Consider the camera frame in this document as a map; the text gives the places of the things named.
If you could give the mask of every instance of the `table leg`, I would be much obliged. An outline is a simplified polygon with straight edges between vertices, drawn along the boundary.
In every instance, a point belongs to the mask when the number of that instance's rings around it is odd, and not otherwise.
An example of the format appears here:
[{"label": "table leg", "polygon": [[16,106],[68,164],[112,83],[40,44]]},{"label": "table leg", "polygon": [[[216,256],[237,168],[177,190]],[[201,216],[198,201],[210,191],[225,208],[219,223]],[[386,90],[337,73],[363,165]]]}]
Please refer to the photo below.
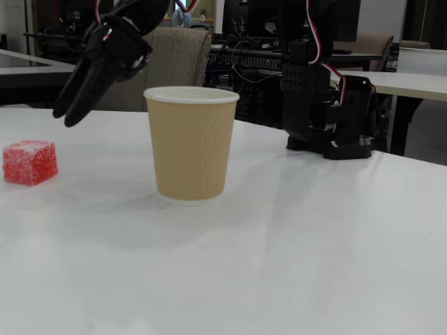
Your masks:
[{"label": "table leg", "polygon": [[363,71],[369,72],[371,68],[371,61],[363,61],[362,62]]},{"label": "table leg", "polygon": [[419,98],[409,98],[408,96],[397,97],[393,135],[391,137],[391,154],[398,156],[405,155],[408,127],[413,119],[414,112],[422,102],[423,99]]}]

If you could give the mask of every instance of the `floor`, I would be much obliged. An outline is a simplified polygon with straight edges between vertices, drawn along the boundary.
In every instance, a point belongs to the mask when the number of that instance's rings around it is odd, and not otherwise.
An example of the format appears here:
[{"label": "floor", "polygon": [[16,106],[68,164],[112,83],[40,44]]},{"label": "floor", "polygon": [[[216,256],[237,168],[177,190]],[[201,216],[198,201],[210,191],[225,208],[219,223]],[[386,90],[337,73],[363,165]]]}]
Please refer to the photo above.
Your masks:
[{"label": "floor", "polygon": [[422,102],[409,127],[405,156],[447,166],[447,103]]}]

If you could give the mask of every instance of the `cable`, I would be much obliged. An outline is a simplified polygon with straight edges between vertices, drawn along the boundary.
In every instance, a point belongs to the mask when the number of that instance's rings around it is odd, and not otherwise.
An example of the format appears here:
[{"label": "cable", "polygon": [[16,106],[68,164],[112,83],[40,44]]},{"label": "cable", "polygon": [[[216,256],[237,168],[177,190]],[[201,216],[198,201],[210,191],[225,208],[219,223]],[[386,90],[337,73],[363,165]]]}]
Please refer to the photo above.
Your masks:
[{"label": "cable", "polygon": [[239,76],[239,77],[241,77],[243,80],[245,80],[246,82],[250,82],[250,83],[252,83],[252,84],[258,84],[259,82],[263,82],[264,80],[267,80],[267,79],[269,79],[269,78],[271,78],[271,77],[276,77],[277,75],[281,75],[282,73],[276,73],[276,74],[274,74],[274,75],[269,75],[268,77],[265,77],[265,78],[263,78],[263,79],[261,79],[261,80],[257,80],[257,81],[252,81],[252,80],[249,80],[249,79],[247,79],[246,77],[244,77],[243,75],[241,75],[237,70],[236,70],[236,68],[233,68],[233,70],[236,72],[236,74]]},{"label": "cable", "polygon": [[245,32],[245,21],[244,18],[240,17],[242,24],[240,25],[240,35],[242,36],[242,33]]},{"label": "cable", "polygon": [[383,127],[383,124],[381,122],[380,103],[379,103],[379,99],[377,98],[377,89],[373,84],[371,84],[371,89],[373,92],[374,101],[376,103],[376,111],[377,111],[376,122],[379,126],[379,139],[382,140],[386,137],[386,135],[385,135],[385,128]]},{"label": "cable", "polygon": [[188,10],[186,9],[186,7],[184,6],[184,4],[180,1],[180,0],[175,0],[175,3],[177,4],[177,6],[180,7],[180,9],[182,10],[182,12],[187,12]]},{"label": "cable", "polygon": [[330,72],[332,72],[333,74],[335,74],[338,78],[342,79],[343,75],[341,75],[337,70],[335,70],[331,65],[327,64],[327,63],[323,63],[320,62],[321,66],[324,66],[325,68],[327,68]]},{"label": "cable", "polygon": [[193,1],[193,3],[188,8],[188,13],[192,13],[196,9],[199,1],[200,0],[194,0]]},{"label": "cable", "polygon": [[314,23],[312,22],[312,18],[310,18],[310,0],[306,0],[306,9],[307,9],[307,21],[309,21],[310,30],[312,31],[312,35],[314,35],[315,43],[316,43],[316,58],[313,61],[309,62],[309,65],[317,64],[321,58],[321,42],[318,37],[318,33],[316,32],[316,28]]},{"label": "cable", "polygon": [[277,32],[275,32],[275,31],[272,31],[272,30],[270,30],[270,29],[268,29],[267,28],[267,23],[269,22],[269,21],[271,21],[271,20],[275,20],[275,19],[278,19],[278,17],[271,17],[270,19],[266,19],[266,21],[264,21],[264,28],[265,28],[265,30],[266,31],[268,31],[269,33],[271,33],[272,35],[278,35],[278,36],[280,36],[281,34],[280,33],[277,33]]},{"label": "cable", "polygon": [[236,33],[236,36],[237,36],[239,33],[237,32],[237,24],[236,24],[236,21],[233,20],[233,18],[231,18],[231,21],[233,21],[233,24],[235,25],[235,33]]},{"label": "cable", "polygon": [[95,0],[95,18],[98,24],[101,24],[101,19],[99,17],[99,2],[101,0]]},{"label": "cable", "polygon": [[343,106],[344,104],[344,96],[346,95],[346,77],[343,77],[343,90],[342,90],[342,97],[340,98],[340,106]]},{"label": "cable", "polygon": [[[231,53],[231,59],[235,56],[235,51],[236,51],[237,47],[238,47],[241,43],[248,43],[248,42],[249,42],[249,41],[247,41],[247,40],[240,40],[240,41],[236,44],[236,46],[234,47],[233,52]],[[282,75],[282,73],[276,73],[276,74],[269,75],[268,77],[265,77],[265,78],[263,78],[263,79],[261,79],[261,80],[253,81],[253,80],[247,79],[247,78],[244,77],[242,74],[240,74],[239,71],[236,70],[236,65],[233,64],[233,65],[232,65],[232,68],[233,68],[233,71],[235,71],[236,74],[237,74],[239,77],[241,77],[241,79],[245,80],[246,82],[250,82],[250,83],[252,83],[252,84],[258,84],[259,82],[263,82],[264,80],[267,80],[267,79],[269,79],[269,78],[271,78],[271,77],[275,77],[275,76],[277,76],[277,75]]]}]

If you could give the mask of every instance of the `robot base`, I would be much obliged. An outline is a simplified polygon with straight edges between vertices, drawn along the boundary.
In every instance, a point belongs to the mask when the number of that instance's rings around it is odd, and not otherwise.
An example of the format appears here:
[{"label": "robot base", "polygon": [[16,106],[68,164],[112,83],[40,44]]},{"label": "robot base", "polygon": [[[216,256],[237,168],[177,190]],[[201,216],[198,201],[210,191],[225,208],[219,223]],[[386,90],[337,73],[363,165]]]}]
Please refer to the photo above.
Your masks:
[{"label": "robot base", "polygon": [[342,161],[348,159],[365,159],[371,157],[371,138],[362,136],[358,144],[337,145],[335,141],[303,142],[294,137],[288,138],[287,149],[293,151],[312,151],[323,154],[325,159]]}]

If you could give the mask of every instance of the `robotic arm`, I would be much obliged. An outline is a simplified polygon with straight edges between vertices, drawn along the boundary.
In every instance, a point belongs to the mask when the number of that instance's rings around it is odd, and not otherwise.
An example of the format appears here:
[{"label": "robotic arm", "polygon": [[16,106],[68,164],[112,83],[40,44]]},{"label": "robotic arm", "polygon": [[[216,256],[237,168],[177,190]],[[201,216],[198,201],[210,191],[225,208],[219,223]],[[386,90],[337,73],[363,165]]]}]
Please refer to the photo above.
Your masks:
[{"label": "robotic arm", "polygon": [[87,47],[54,106],[65,125],[81,122],[115,81],[132,78],[147,64],[152,49],[142,36],[154,30],[168,11],[169,0],[121,0],[92,24]]},{"label": "robotic arm", "polygon": [[[376,123],[368,114],[371,82],[340,75],[320,62],[332,55],[334,5],[333,0],[283,0],[279,27],[285,59],[281,87],[283,129],[290,135],[287,148],[315,151],[332,160],[369,158],[372,141],[362,134],[367,117]],[[304,39],[305,19],[311,30],[309,40]],[[328,69],[340,77],[337,90],[330,87]]]}]

